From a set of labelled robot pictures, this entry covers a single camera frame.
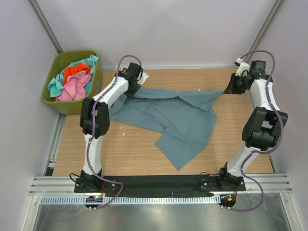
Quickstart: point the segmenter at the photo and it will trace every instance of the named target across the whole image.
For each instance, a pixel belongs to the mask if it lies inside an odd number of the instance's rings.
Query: orange cloth
[[[80,71],[86,71],[86,75],[90,74],[91,68],[83,63],[79,63],[78,66],[70,66],[67,69],[64,70],[64,80],[62,83],[62,86],[64,86],[67,83],[67,78],[69,76],[73,76]]]

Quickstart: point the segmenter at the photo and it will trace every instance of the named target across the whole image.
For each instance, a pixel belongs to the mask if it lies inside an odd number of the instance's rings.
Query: green basket
[[[53,98],[50,98],[50,91],[47,89],[47,86],[53,77],[56,77],[63,69],[67,68],[72,62],[77,62],[82,59],[89,58],[90,55],[95,55],[98,57],[97,53],[94,51],[69,51],[63,52],[54,58],[50,71],[48,73],[43,91],[42,91],[42,100],[53,106],[60,113],[64,115],[69,114],[80,114],[82,99],[81,100],[73,100],[73,101],[54,101]],[[86,97],[93,97],[97,95],[101,90],[102,85],[103,72],[101,70],[100,59],[98,59],[95,69],[94,75],[92,77],[92,85],[90,92],[86,95]]]

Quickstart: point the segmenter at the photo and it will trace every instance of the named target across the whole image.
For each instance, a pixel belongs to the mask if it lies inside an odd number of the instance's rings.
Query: pink cloth
[[[86,75],[86,71],[69,76],[67,83],[63,86],[61,95],[56,97],[56,101],[81,100],[86,96],[85,85],[90,81],[91,75]]]

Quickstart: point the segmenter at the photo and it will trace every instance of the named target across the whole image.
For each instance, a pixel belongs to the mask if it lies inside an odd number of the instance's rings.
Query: gray floor
[[[236,208],[253,207],[259,194],[239,194]],[[290,231],[280,195],[265,194],[263,205],[252,212],[233,212],[217,204],[116,205],[84,211],[84,205],[41,205],[35,231]]]

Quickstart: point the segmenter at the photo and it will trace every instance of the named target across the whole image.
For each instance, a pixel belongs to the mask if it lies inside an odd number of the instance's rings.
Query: fabric
[[[91,78],[90,74],[86,74],[86,71],[81,71],[73,76],[67,78],[67,83],[63,86],[61,95],[56,97],[56,101],[70,101],[81,100],[85,94],[85,85]]]
[[[91,84],[92,84],[92,77],[94,75],[94,71],[95,71],[95,64],[96,62],[98,61],[98,57],[95,56],[95,55],[90,55],[89,58],[86,58],[86,59],[83,59],[83,60],[80,60],[80,61],[77,61],[77,62],[73,62],[71,63],[67,68],[71,67],[71,66],[78,66],[79,63],[83,63],[87,66],[89,66],[91,68],[90,70],[90,75],[91,75],[91,81],[89,81],[87,83],[87,85],[85,86],[86,89],[91,89]],[[57,76],[54,78],[55,80],[52,80],[52,82],[49,83],[50,85],[50,88],[48,88],[48,90],[50,90],[51,88],[53,88],[53,94],[50,95],[50,97],[57,97],[61,94],[63,88],[60,87],[59,83],[63,84],[64,82],[64,70],[61,71],[60,74],[57,74]]]
[[[47,86],[47,89],[50,91],[50,97],[56,97],[61,94],[63,86],[58,80],[52,78]]]
[[[62,85],[64,86],[67,83],[67,78],[69,76],[73,76],[77,73],[79,73],[80,71],[86,71],[86,74],[88,75],[90,73],[91,68],[83,63],[78,63],[77,66],[70,66],[67,67],[64,70],[64,80]]]
[[[155,144],[180,170],[205,149],[217,118],[212,104],[222,94],[140,89],[133,99],[121,95],[109,113],[111,120],[162,132]]]

